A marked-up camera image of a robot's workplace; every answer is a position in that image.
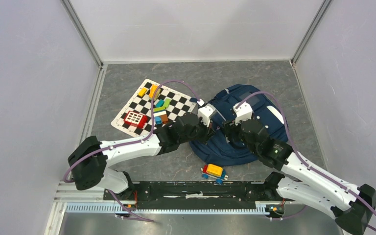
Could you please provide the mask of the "navy blue student backpack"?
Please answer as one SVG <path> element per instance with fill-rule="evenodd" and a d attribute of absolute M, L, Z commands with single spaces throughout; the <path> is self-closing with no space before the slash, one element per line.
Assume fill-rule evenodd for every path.
<path fill-rule="evenodd" d="M 217 166 L 243 165 L 258 158 L 240 141 L 228 141 L 222 130 L 223 123 L 235 119 L 232 108 L 247 96 L 258 92 L 252 85 L 236 84 L 215 95 L 208 101 L 217 113 L 211 118 L 214 135 L 206 142 L 190 141 L 193 152 L 206 164 Z M 284 142 L 288 141 L 282 115 L 279 109 L 265 95 L 258 94 L 246 101 L 253 109 L 254 116 L 268 126 L 269 135 Z"/>

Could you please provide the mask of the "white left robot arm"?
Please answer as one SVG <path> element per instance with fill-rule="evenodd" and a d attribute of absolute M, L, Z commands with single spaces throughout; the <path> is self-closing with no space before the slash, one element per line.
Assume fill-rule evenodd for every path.
<path fill-rule="evenodd" d="M 210 115 L 202 113 L 177 117 L 173 123 L 155 129 L 150 136 L 119 141 L 99 141 L 96 136 L 90 136 L 68 157 L 70 182 L 77 190 L 106 188 L 126 200 L 133 196 L 134 186 L 126 172 L 118 172 L 111 166 L 173 152 L 185 142 L 205 142 L 211 136 L 212 120 Z"/>

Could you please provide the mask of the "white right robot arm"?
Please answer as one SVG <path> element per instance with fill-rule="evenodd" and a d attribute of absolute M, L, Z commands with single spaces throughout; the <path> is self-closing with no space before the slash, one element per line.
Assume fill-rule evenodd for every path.
<path fill-rule="evenodd" d="M 258 120 L 227 121 L 223 131 L 229 140 L 242 142 L 264 165 L 283 173 L 277 182 L 263 186 L 266 198 L 281 196 L 308 205 L 352 235 L 362 235 L 370 227 L 376 214 L 376 190 L 372 186 L 358 186 L 320 168 L 290 144 L 271 137 Z"/>

